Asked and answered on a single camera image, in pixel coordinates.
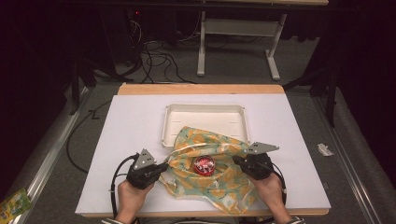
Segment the patterned bag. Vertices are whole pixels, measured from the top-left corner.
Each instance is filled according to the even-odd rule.
[[[217,133],[184,127],[175,140],[175,149],[166,159],[168,172],[174,178],[161,181],[176,198],[203,197],[223,212],[241,214],[257,197],[254,186],[233,155],[245,157],[248,144]],[[193,170],[194,160],[210,156],[215,162],[213,175],[199,175]]]

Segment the person's left hand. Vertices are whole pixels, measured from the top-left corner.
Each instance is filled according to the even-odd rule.
[[[137,189],[127,180],[122,181],[118,186],[119,213],[116,220],[125,224],[132,223],[136,213],[142,208],[146,195],[153,187],[154,184],[151,184],[145,189]]]

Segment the dark background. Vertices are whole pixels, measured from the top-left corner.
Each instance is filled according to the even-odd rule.
[[[337,85],[395,186],[396,176],[392,171],[395,170],[396,141],[393,105],[396,33],[389,2],[331,0],[328,7],[353,6],[359,9],[358,13],[331,20],[316,13],[289,14],[281,38],[297,35],[305,41],[321,37],[307,74],[328,65],[331,55],[346,41],[342,46],[347,48],[341,51],[343,60],[336,70]],[[0,74],[3,78],[0,199],[6,196],[31,152],[63,109],[64,90],[70,84],[76,51],[89,52],[90,57],[97,55],[95,50],[98,50],[104,55],[104,61],[99,64],[112,66],[114,58],[104,42],[104,30],[98,20],[100,16],[95,10],[64,9],[25,0],[0,3]],[[196,18],[175,11],[156,11],[155,16],[145,18],[147,26],[158,22],[163,25],[149,32],[172,44],[176,34],[170,31],[179,29],[188,33]]]

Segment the white tabletop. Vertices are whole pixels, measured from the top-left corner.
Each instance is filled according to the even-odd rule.
[[[127,157],[146,148],[158,162],[170,153],[162,147],[165,108],[170,104],[241,105],[246,109],[247,131],[251,142],[276,145],[269,152],[282,171],[288,188],[287,208],[292,214],[324,215],[331,208],[318,173],[306,148],[295,117],[284,93],[271,94],[175,94],[116,95],[96,147],[82,191],[77,214],[111,217],[111,179]],[[130,163],[120,173],[127,173]],[[117,179],[120,183],[124,176]],[[247,211],[268,214],[257,200]],[[176,200],[161,182],[148,194],[139,217],[226,216],[205,200]]]

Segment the gray carpet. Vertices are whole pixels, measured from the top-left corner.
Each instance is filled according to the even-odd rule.
[[[303,73],[317,43],[316,41],[299,43],[295,39],[281,41],[276,52],[276,64],[281,80],[274,82],[270,78],[266,61],[263,58],[262,45],[268,43],[268,39],[264,38],[253,42],[250,42],[250,39],[251,37],[237,37],[222,48],[221,39],[210,40],[208,46],[211,48],[208,48],[206,52],[205,77],[195,75],[198,46],[194,45],[193,41],[183,45],[179,44],[177,49],[168,46],[156,49],[155,45],[158,44],[153,44],[150,45],[152,49],[150,52],[154,54],[154,49],[156,49],[171,53],[177,62],[179,75],[196,83],[285,84]],[[144,55],[145,67],[148,68],[146,59],[147,55]],[[153,60],[153,64],[163,62],[161,57]],[[165,63],[153,66],[150,71],[151,78],[155,82],[169,81],[169,79],[179,80],[176,76],[176,67],[173,64],[166,70],[166,75],[164,74],[165,67]],[[119,65],[120,71],[125,69],[126,67]],[[145,78],[145,73],[140,69],[129,77],[134,78],[135,82],[139,83]],[[119,85],[118,81],[98,78],[98,85],[91,91],[88,101],[81,109],[78,123],[83,120],[89,110],[111,100],[112,96],[117,94]],[[334,141],[332,135],[332,132],[337,132],[342,146],[347,149],[347,155],[369,193],[380,220],[382,223],[395,223],[396,197],[394,188],[391,187],[389,180],[380,169],[370,148],[361,136],[359,127],[348,113],[342,94],[337,92],[334,117],[335,129],[329,129],[321,116],[322,111],[319,103],[322,99],[311,98],[307,87],[289,91],[288,97],[332,205],[328,215],[306,217],[306,220],[309,223],[376,223],[368,221],[367,216],[362,211],[356,192],[351,187],[349,177],[343,167],[343,158],[340,155],[323,157],[318,152],[317,144],[320,143],[337,152],[339,143]],[[108,107],[109,105],[106,105],[96,112],[96,117],[99,119],[88,118],[82,122],[71,138],[69,145],[71,156],[76,164],[83,169],[89,169],[92,154],[106,120]],[[32,172],[21,173],[13,186],[14,189],[29,186],[29,180],[33,179],[34,170],[38,169],[39,166],[37,165],[43,161],[46,152],[48,152],[48,146],[42,144],[42,147],[34,153],[36,156],[33,156],[24,168],[24,170],[31,170]],[[63,146],[62,155],[26,223],[100,223],[98,218],[85,218],[74,213],[85,178],[86,175],[76,169],[67,159],[65,146]]]

